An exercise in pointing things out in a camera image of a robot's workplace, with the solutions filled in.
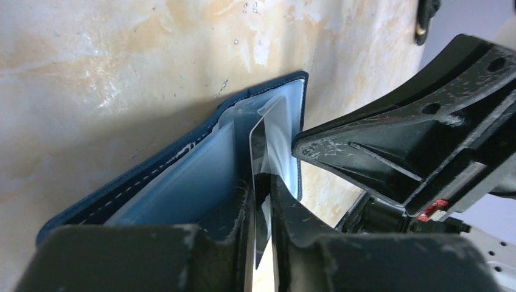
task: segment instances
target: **blue leather wallet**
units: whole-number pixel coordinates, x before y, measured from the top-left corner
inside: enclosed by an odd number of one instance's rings
[[[276,132],[288,142],[270,151],[281,157],[273,168],[301,200],[301,170],[290,144],[303,127],[307,82],[301,71],[230,97],[205,123],[50,219],[37,245],[67,224],[198,223],[234,194],[239,161],[249,159],[249,134],[271,108]]]

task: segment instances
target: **scratch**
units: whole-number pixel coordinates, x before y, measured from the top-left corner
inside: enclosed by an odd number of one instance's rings
[[[224,88],[226,88],[226,86],[228,85],[228,81],[229,81],[229,79],[226,79],[226,81],[224,81],[224,83],[222,83],[222,87],[220,88],[220,90],[217,92],[216,95],[213,96],[214,99],[220,97],[222,90],[224,90]]]

